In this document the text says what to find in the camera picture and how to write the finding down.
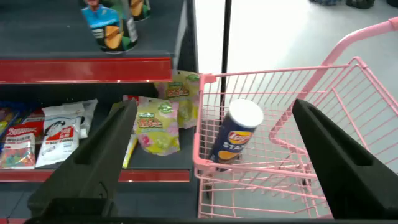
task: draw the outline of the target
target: pink wire basket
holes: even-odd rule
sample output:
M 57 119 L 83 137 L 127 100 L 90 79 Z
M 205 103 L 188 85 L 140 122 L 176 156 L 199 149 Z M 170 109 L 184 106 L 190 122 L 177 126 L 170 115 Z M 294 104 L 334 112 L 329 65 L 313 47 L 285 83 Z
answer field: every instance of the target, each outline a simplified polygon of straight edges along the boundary
M 333 64 L 353 42 L 397 29 L 398 17 L 353 32 L 317 67 L 203 75 L 193 152 L 198 217 L 333 218 L 292 116 L 296 98 L 314 104 L 398 173 L 396 100 L 359 57 Z M 214 163 L 209 152 L 229 104 L 238 98 L 257 103 L 264 121 L 233 164 Z

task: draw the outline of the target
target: lay's stax can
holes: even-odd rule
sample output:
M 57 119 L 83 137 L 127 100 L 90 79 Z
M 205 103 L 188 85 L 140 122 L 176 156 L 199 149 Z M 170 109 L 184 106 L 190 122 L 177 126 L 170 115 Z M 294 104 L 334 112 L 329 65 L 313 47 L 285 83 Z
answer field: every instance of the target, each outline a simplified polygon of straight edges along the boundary
M 261 108 L 252 101 L 245 99 L 232 101 L 210 151 L 209 159 L 217 163 L 231 164 L 238 158 L 263 119 Z

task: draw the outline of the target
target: store shelf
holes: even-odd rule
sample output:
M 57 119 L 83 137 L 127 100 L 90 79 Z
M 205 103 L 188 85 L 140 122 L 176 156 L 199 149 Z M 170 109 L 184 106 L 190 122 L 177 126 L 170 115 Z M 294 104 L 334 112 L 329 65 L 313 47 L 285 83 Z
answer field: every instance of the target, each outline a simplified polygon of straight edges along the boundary
M 178 64 L 187 26 L 185 0 L 152 0 L 136 23 L 137 45 L 100 51 L 77 1 L 0 3 L 0 83 L 164 82 Z
M 27 201 L 38 183 L 4 184 L 4 193 L 15 193 L 3 212 L 9 223 L 23 223 L 30 218 Z M 196 218 L 197 180 L 189 183 L 120 183 L 114 195 L 120 217 Z
M 99 101 L 90 133 L 99 128 L 106 119 L 110 108 L 110 103 Z M 121 171 L 119 181 L 189 182 L 192 169 L 193 133 L 194 128 L 180 129 L 181 150 L 168 156 L 150 154 L 137 145 L 131 156 L 129 167 Z M 52 164 L 34 170 L 0 170 L 0 182 L 43 182 L 60 164 Z

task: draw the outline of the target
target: wire mesh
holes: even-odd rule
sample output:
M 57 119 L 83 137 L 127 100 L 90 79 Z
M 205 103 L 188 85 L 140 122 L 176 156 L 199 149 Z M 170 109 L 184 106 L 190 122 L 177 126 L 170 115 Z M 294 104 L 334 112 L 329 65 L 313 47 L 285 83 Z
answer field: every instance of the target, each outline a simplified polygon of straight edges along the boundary
M 258 217 L 264 213 L 267 217 L 269 213 L 321 217 L 330 213 L 292 116 L 296 98 L 314 104 L 398 172 L 398 140 L 394 137 L 398 129 L 397 103 L 360 58 L 346 65 L 215 76 L 216 81 L 206 84 L 201 93 L 200 158 L 209 158 L 233 100 L 245 98 L 257 103 L 264 112 L 264 121 L 239 157 L 232 164 L 222 165 L 228 171 L 215 172 L 219 164 L 195 161 L 200 165 L 195 175 L 201 179 L 201 194 L 207 195 L 200 200 L 200 217 Z M 220 92 L 222 76 L 227 80 L 225 93 Z M 219 203 L 214 201 L 214 194 L 225 194 L 231 200 Z M 271 200 L 269 197 L 290 200 L 290 209 L 278 207 L 278 203 L 265 203 L 263 207 L 248 201 L 266 202 Z

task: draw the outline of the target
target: metal pole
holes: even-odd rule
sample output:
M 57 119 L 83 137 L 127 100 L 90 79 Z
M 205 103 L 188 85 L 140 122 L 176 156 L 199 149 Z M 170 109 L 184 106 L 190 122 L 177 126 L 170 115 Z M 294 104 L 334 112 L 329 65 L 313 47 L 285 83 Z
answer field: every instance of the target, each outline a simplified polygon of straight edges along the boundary
M 226 73 L 228 68 L 228 45 L 229 45 L 229 25 L 231 24 L 231 4 L 232 0 L 225 0 L 225 11 L 224 11 L 224 35 L 223 35 L 223 58 L 221 65 L 221 72 Z M 226 91 L 226 77 L 221 77 L 221 92 Z M 225 95 L 221 94 L 220 97 L 220 120 L 224 115 L 224 98 Z

